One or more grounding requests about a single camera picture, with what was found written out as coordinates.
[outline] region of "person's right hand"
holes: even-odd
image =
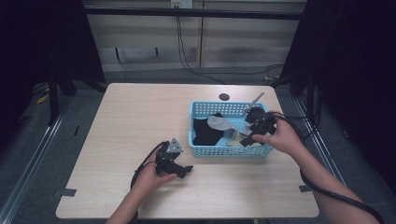
[[[270,112],[281,116],[279,112]],[[283,119],[276,119],[276,132],[272,136],[254,134],[252,139],[257,142],[271,145],[277,150],[287,154],[290,154],[294,149],[304,146],[294,129]]]

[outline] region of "hand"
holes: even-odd
[[[275,115],[282,116],[277,111],[270,111]],[[254,134],[252,139],[269,144],[281,152],[290,154],[295,148],[304,147],[294,129],[283,119],[276,119],[276,132],[272,136]]]
[[[134,183],[133,190],[138,190],[142,195],[146,196],[155,191],[160,185],[177,178],[176,174],[157,175],[155,158],[159,149],[160,147],[148,158],[145,168],[140,172]]]

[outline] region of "person's right arm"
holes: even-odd
[[[326,170],[306,149],[294,129],[285,120],[278,119],[276,121],[276,132],[272,136],[254,134],[252,138],[290,155],[300,166],[307,179],[316,186],[362,203],[362,200],[352,190]],[[314,195],[330,223],[378,223],[371,214],[354,205],[335,200],[315,191]]]

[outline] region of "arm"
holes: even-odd
[[[136,179],[134,186],[122,200],[117,210],[113,213],[107,224],[114,223],[129,223],[134,214],[144,199],[160,185],[167,183],[177,177],[177,175],[162,175],[158,176],[155,171],[155,162],[157,153],[153,153],[148,159],[145,168],[141,171],[139,177]]]
[[[343,185],[306,149],[296,132],[284,120],[276,121],[276,132],[272,136],[255,134],[253,140],[267,143],[290,155],[300,166],[305,176],[316,186],[347,196],[356,201],[361,199]],[[348,203],[340,202],[314,191],[320,208],[330,223],[378,223],[369,213]]]

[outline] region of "person's left hand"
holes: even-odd
[[[133,189],[138,190],[142,195],[148,195],[155,191],[164,183],[170,182],[177,178],[176,174],[160,174],[157,175],[155,158],[160,147],[148,158],[145,168],[140,172],[134,183]]]

